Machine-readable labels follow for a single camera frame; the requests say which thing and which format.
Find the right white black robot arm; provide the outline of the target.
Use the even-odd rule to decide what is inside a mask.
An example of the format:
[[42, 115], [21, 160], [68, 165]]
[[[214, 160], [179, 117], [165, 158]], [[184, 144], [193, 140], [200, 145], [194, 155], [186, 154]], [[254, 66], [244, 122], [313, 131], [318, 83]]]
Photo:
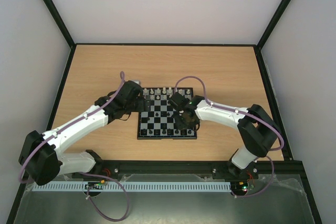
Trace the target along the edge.
[[198, 130], [201, 121], [219, 123], [237, 130], [243, 140], [229, 159], [227, 171], [236, 178], [247, 172], [247, 167], [258, 158], [266, 157], [274, 142], [280, 139], [272, 118], [259, 105], [237, 108], [207, 101], [196, 95], [192, 99], [173, 94], [168, 104], [175, 110], [173, 118], [178, 130]]

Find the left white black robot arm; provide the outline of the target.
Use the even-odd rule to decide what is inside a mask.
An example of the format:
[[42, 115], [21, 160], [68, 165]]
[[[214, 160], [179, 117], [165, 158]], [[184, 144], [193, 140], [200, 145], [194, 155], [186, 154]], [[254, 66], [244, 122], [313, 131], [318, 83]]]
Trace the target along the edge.
[[103, 161], [92, 150], [66, 153], [66, 150], [90, 132], [133, 112], [143, 112], [146, 102], [142, 87], [134, 81], [122, 83], [116, 91], [100, 97], [76, 118], [44, 133], [30, 132], [19, 156], [22, 173], [28, 173], [37, 185], [45, 185], [57, 176], [71, 173], [99, 175]]

